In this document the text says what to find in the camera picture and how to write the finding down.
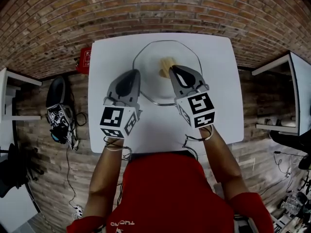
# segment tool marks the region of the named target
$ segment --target power outlet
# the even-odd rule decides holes
[[[82,207],[80,205],[76,205],[75,209],[76,209],[76,215],[82,216],[82,214],[83,214]]]
[[[286,172],[286,178],[288,178],[292,174],[292,168],[289,167]]]

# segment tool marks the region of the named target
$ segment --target black chair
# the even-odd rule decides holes
[[[306,189],[306,195],[308,195],[308,193],[310,192],[310,188],[311,188],[311,180],[309,179],[309,171],[307,173],[307,177],[306,179],[301,179],[304,183],[301,186],[300,189],[298,189],[298,191],[301,191],[303,188],[307,187]]]
[[[44,173],[35,168],[26,151],[19,151],[14,144],[10,145],[9,150],[0,150],[0,153],[8,154],[7,160],[0,162],[0,198],[3,198],[12,187],[15,186],[19,189],[29,181],[27,170],[33,180],[37,180],[37,178],[33,177],[31,170],[39,174]]]
[[[297,192],[296,198],[302,205],[308,202],[308,197],[303,192]]]

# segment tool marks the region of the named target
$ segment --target black cable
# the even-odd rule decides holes
[[[108,142],[106,141],[106,136],[104,137],[104,142],[106,143],[105,147],[109,147],[109,148],[119,148],[120,150],[129,150],[130,152],[128,154],[124,154],[122,160],[123,161],[130,161],[131,157],[132,157],[132,149],[130,147],[123,147],[117,144],[114,144],[116,141],[118,141],[118,139],[116,139],[113,142]]]
[[[211,136],[211,132],[209,131],[209,129],[203,127],[201,128],[202,130],[205,130],[205,131],[208,131],[209,132],[209,136],[208,137],[205,137],[205,138],[195,138],[193,136],[189,136],[189,135],[185,135],[186,136],[186,139],[185,139],[185,143],[184,145],[182,146],[182,148],[187,148],[188,150],[191,150],[194,155],[195,155],[195,159],[198,161],[199,160],[199,156],[197,154],[197,152],[193,149],[193,148],[190,148],[188,146],[186,146],[187,142],[188,142],[188,139],[191,139],[191,140],[196,140],[196,141],[199,141],[199,142],[202,142],[202,141],[206,141],[207,138],[209,138]]]
[[[293,175],[291,175],[291,179],[290,179],[290,181],[288,182],[288,186],[287,186],[287,188],[286,188],[286,192],[288,192],[288,189],[289,189],[290,186],[293,184],[292,179],[293,179]]]
[[[69,175],[69,171],[70,171],[69,159],[68,159],[68,149],[69,149],[69,145],[68,145],[67,150],[66,150],[66,158],[67,158],[67,164],[68,164],[67,181],[68,181],[68,184],[69,184],[69,186],[72,188],[73,193],[74,193],[73,198],[68,202],[68,204],[70,204],[70,202],[73,201],[74,198],[76,197],[76,192],[75,192],[75,190],[73,189],[73,187],[72,187],[72,185],[70,184],[69,179],[68,179],[68,175]]]
[[[78,123],[78,120],[77,120],[77,117],[78,117],[78,115],[80,115],[80,114],[83,115],[84,118],[85,118],[85,120],[86,120],[86,121],[85,121],[84,123],[82,123],[82,124],[79,124],[79,123]],[[86,117],[86,115],[87,115],[87,114],[86,114],[85,112],[79,112],[79,113],[76,115],[76,123],[77,123],[78,126],[82,127],[82,126],[86,125],[86,123],[87,123],[87,117]]]
[[[121,198],[122,198],[122,193],[123,193],[123,182],[120,185],[120,195],[119,195],[118,200],[117,200],[117,205],[120,204],[120,201],[121,201]]]
[[[294,155],[294,156],[299,156],[299,157],[305,157],[305,155],[298,155],[298,154],[293,154],[293,153],[284,153],[284,152],[280,152],[280,151],[274,151],[274,153],[276,154],[287,154],[287,155]]]
[[[72,95],[72,102],[74,103],[74,95],[72,92],[70,92],[70,94]]]
[[[283,180],[277,182],[276,184],[274,184],[274,185],[268,187],[263,193],[260,194],[260,196],[262,196],[262,195],[263,195],[266,191],[268,191],[270,188],[276,186],[277,184],[280,184],[282,181],[284,181],[284,180],[286,180],[286,179],[288,179],[288,177],[286,177],[285,179],[283,179]]]
[[[273,157],[274,157],[274,162],[276,163],[276,154],[275,153],[273,153]],[[284,173],[282,170],[281,170],[281,168],[280,168],[280,164],[282,163],[282,159],[280,159],[279,161],[278,161],[278,163],[276,163],[276,165],[277,165],[277,167],[278,167],[278,169],[280,170],[280,172],[281,173]]]

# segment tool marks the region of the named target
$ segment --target chair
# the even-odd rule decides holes
[[[3,198],[12,187],[19,189],[27,183],[27,170],[31,178],[37,180],[32,175],[31,170],[43,174],[42,170],[35,168],[29,155],[25,151],[20,152],[14,144],[11,144],[9,150],[0,150],[0,153],[7,153],[8,158],[0,163],[0,198]]]
[[[276,219],[274,216],[270,215],[271,219],[273,221],[273,228],[274,228],[274,232],[275,233],[279,233],[283,230],[283,228],[285,227],[285,223],[283,223],[282,221],[279,221],[278,219]]]

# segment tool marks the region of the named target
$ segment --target red shirt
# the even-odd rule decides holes
[[[234,213],[252,218],[259,233],[274,232],[257,193],[225,201],[212,192],[194,158],[159,153],[128,164],[122,201],[107,222],[88,216],[74,221],[67,231],[91,233],[106,223],[107,233],[233,233]]]

